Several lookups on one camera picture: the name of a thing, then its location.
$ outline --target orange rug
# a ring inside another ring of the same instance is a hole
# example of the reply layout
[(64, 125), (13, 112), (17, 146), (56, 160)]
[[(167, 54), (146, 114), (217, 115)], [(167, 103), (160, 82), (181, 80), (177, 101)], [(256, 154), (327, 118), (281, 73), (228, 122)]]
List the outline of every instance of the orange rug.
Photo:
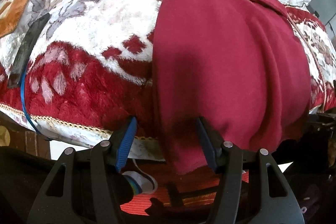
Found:
[[(216, 196), (215, 187), (219, 183), (219, 175), (207, 166), (196, 169), (186, 175), (174, 174), (166, 164), (145, 164), (140, 168), (157, 180), (159, 188), (154, 194), (140, 194), (133, 200), (121, 206), (121, 209), (130, 214), (147, 215), (145, 210), (156, 198), (165, 207), (172, 206), (172, 200), (181, 200), (182, 206), (200, 206), (211, 204)], [(243, 181), (248, 182), (248, 172), (243, 174)]]

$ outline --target bed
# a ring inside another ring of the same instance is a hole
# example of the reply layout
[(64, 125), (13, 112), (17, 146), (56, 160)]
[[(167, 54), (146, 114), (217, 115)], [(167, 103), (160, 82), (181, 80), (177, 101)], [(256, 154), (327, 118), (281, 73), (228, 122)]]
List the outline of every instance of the bed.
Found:
[[(18, 46), (31, 23), (50, 13), (30, 57), (27, 112), (51, 139), (92, 147), (128, 115), (139, 127), (129, 157), (164, 161), (153, 126), (152, 39), (162, 0), (30, 0), (16, 30), (0, 38), (0, 111), (33, 130), (19, 89), (7, 89)], [(311, 74), (310, 111), (336, 106), (336, 52), (323, 24), (306, 9), (286, 5)]]

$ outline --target metal bolt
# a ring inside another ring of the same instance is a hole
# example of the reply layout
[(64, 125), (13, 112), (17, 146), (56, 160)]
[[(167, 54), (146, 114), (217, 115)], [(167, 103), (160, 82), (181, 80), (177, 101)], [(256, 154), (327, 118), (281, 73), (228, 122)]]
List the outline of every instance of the metal bolt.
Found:
[(260, 149), (260, 153), (261, 153), (262, 155), (264, 155), (264, 156), (268, 155), (268, 151), (267, 151), (267, 149), (265, 149), (265, 148), (261, 148), (261, 149)]
[(73, 151), (74, 151), (74, 149), (72, 147), (68, 147), (67, 149), (64, 150), (64, 153), (66, 155), (70, 155)]
[(109, 145), (110, 145), (110, 142), (108, 140), (104, 140), (104, 141), (100, 142), (100, 146), (102, 146), (102, 147), (107, 147)]
[(233, 147), (233, 143), (231, 143), (230, 141), (225, 141), (224, 146), (227, 148), (230, 148), (230, 147)]

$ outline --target maroon fabric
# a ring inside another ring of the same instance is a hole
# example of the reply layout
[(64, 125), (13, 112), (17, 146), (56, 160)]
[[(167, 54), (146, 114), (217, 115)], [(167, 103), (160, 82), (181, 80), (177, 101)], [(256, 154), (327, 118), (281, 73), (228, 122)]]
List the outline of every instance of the maroon fabric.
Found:
[(310, 101), (307, 57), (277, 0), (163, 0), (153, 89), (166, 160), (185, 174), (206, 160), (202, 115), (242, 149), (274, 151), (301, 136)]

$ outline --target black metal clamp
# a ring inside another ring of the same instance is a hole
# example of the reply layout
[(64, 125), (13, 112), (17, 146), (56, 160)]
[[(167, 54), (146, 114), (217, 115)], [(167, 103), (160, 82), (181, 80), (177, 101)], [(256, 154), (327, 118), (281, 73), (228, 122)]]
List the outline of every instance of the black metal clamp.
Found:
[(202, 149), (209, 167), (221, 173), (219, 190), (207, 224), (236, 223), (242, 171), (249, 170), (249, 204), (239, 224), (304, 224), (298, 202), (277, 163), (264, 148), (241, 150), (224, 141), (204, 117), (197, 119)]
[[(195, 220), (161, 219), (122, 212), (108, 176), (118, 175), (126, 164), (137, 123), (127, 124), (92, 149), (75, 152), (67, 148), (45, 180), (28, 217), (28, 224), (196, 224)], [(197, 118), (199, 139), (208, 165), (221, 179), (206, 224), (304, 224), (300, 207), (266, 149), (241, 150), (212, 130), (203, 117)], [(89, 164), (95, 219), (80, 214), (80, 164)], [(246, 217), (236, 221), (242, 171), (249, 169)], [(63, 183), (57, 177), (63, 174)]]

